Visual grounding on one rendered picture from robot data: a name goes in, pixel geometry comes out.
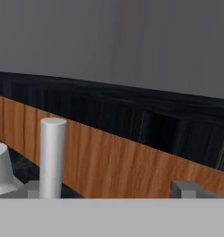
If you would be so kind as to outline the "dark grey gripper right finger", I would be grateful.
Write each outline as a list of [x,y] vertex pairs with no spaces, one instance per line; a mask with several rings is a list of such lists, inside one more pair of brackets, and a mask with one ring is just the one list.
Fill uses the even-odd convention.
[[224,198],[223,194],[205,190],[195,181],[172,181],[170,198]]

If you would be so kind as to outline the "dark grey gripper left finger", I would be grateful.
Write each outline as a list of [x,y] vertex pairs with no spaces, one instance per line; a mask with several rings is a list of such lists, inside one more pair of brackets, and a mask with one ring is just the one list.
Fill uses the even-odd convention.
[[39,197],[39,182],[29,181],[26,184],[21,185],[16,191],[8,193],[7,198],[38,198]]

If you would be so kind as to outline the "white tap with flared foot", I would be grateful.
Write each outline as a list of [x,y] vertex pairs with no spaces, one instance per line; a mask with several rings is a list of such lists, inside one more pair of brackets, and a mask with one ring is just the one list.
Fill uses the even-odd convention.
[[22,185],[23,183],[13,174],[7,145],[0,143],[0,195],[14,192]]

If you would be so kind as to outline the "black wooden wall cupboards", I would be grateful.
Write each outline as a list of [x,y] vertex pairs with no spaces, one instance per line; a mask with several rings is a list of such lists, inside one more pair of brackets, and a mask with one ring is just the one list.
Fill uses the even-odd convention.
[[0,95],[224,171],[224,99],[7,72]]

